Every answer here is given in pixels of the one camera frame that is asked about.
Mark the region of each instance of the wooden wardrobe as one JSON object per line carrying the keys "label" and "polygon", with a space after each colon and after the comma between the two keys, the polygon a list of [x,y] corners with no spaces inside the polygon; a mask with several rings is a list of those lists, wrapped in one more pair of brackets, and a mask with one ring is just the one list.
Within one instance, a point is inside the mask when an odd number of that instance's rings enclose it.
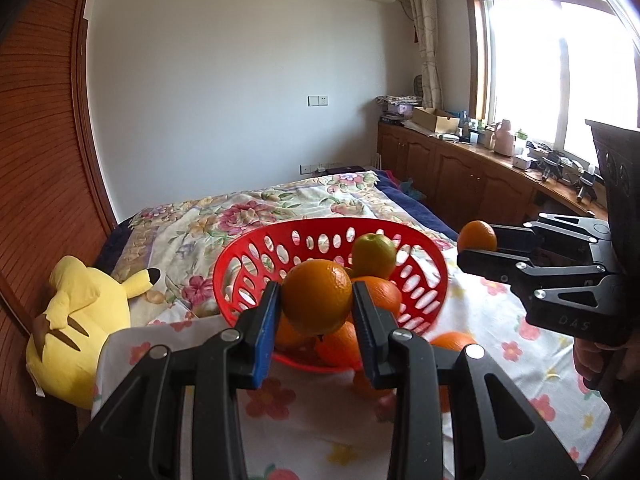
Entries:
{"label": "wooden wardrobe", "polygon": [[24,349],[73,254],[93,264],[115,225],[88,116],[86,0],[30,0],[0,44],[0,477],[6,460],[49,478],[75,409],[36,396]]}

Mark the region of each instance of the plush toy tag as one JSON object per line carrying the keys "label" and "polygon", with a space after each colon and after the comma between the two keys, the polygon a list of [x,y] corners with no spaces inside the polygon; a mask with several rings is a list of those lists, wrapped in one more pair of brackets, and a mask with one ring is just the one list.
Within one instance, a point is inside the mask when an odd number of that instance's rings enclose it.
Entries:
{"label": "plush toy tag", "polygon": [[29,365],[27,365],[27,372],[29,373],[29,377],[33,381],[33,385],[36,387],[36,395],[39,397],[44,397],[44,391],[40,384],[38,384],[38,381],[36,380],[34,375],[31,373],[31,368],[29,367]]}

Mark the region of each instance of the human hand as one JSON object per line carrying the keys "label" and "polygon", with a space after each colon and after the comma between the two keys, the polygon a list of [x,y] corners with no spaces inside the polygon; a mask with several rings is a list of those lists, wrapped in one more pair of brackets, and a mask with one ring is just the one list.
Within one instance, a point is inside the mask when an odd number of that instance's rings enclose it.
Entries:
{"label": "human hand", "polygon": [[615,351],[621,348],[627,348],[627,350],[616,378],[621,381],[631,380],[640,375],[640,330],[635,330],[629,341],[617,347],[576,338],[574,342],[575,369],[582,377],[590,381],[596,374],[601,373],[604,366],[601,352],[603,350]]}

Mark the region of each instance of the window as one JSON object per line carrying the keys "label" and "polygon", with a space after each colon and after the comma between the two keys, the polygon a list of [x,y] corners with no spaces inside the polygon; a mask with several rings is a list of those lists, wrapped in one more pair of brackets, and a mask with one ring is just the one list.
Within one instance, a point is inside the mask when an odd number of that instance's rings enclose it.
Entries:
{"label": "window", "polygon": [[598,163],[585,120],[639,124],[640,63],[604,0],[472,0],[472,109]]}

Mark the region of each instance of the black ear tip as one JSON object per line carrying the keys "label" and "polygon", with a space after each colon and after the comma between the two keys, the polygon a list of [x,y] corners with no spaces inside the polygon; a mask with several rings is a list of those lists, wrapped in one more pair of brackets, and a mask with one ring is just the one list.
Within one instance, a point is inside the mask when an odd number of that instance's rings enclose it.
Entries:
{"label": "black ear tip", "polygon": [[151,282],[151,285],[155,285],[160,279],[160,269],[151,267],[150,269],[147,269],[146,272],[149,273],[149,281]]}

